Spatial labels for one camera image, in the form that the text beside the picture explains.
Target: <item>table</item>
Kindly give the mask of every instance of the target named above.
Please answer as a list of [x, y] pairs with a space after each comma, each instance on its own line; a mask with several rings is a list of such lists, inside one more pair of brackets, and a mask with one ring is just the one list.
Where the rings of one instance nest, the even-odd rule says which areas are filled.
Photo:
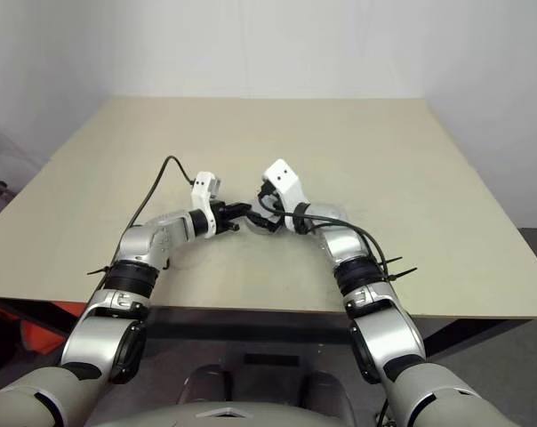
[[[424, 100], [113, 98], [0, 215], [0, 297], [84, 302], [165, 156], [212, 171], [228, 203], [284, 158], [313, 202], [369, 230], [419, 317], [537, 318], [537, 260]], [[175, 165], [140, 216], [191, 207]], [[343, 312], [310, 238], [245, 226], [172, 256], [155, 305]]]

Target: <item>white wall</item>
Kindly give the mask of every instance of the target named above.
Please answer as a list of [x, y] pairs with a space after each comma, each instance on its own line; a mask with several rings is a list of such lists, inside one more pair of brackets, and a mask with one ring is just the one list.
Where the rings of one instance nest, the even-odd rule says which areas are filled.
[[402, 1], [110, 0], [90, 28], [112, 93], [416, 97], [417, 30]]
[[103, 99], [82, 43], [85, 19], [73, 0], [0, 0], [0, 180], [15, 189]]
[[537, 227], [537, 0], [0, 0], [0, 82], [16, 182], [105, 93], [426, 96], [515, 223]]
[[425, 92], [519, 227], [537, 227], [537, 0], [433, 2]]

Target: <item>red object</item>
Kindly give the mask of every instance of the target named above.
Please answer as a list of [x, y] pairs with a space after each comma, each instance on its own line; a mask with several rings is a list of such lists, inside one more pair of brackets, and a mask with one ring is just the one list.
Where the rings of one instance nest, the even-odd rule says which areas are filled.
[[[67, 313], [71, 313], [74, 316], [81, 316], [86, 304], [83, 302], [54, 302], [59, 308], [63, 309]], [[11, 320], [18, 319], [17, 316], [0, 309]], [[57, 335], [47, 329], [29, 322], [22, 320], [20, 324], [21, 341], [27, 350], [37, 351], [41, 354], [47, 354], [65, 342], [65, 338], [61, 335]]]

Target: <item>black table leg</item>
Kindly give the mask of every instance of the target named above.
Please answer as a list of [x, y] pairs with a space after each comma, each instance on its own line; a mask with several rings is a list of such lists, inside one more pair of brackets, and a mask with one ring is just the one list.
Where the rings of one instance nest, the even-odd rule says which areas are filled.
[[154, 307], [148, 338], [348, 344], [349, 319], [343, 313]]
[[77, 317], [48, 301], [0, 298], [0, 309], [63, 337], [71, 333], [77, 321]]
[[440, 359], [529, 321], [530, 319], [459, 318], [424, 340], [427, 357], [431, 360]]

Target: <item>silver robot arm segment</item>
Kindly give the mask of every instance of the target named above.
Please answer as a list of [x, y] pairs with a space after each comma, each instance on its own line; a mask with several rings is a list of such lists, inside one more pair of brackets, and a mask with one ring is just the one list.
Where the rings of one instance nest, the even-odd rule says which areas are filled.
[[352, 319], [352, 348], [364, 379], [381, 383], [398, 427], [455, 427], [515, 425], [450, 370], [427, 363], [416, 325], [370, 247], [355, 230], [325, 221], [302, 218], [317, 215], [346, 221], [337, 206], [310, 204], [298, 176], [282, 159], [264, 174], [259, 198], [276, 199], [287, 216], [290, 231], [316, 235], [330, 260]]
[[60, 365], [37, 369], [0, 390], [0, 426], [83, 425], [108, 383], [127, 383], [136, 375], [149, 298], [173, 250], [198, 236], [238, 230], [231, 220], [251, 207], [214, 200], [219, 185], [212, 173], [199, 173], [191, 193], [193, 210], [158, 216], [123, 234]]

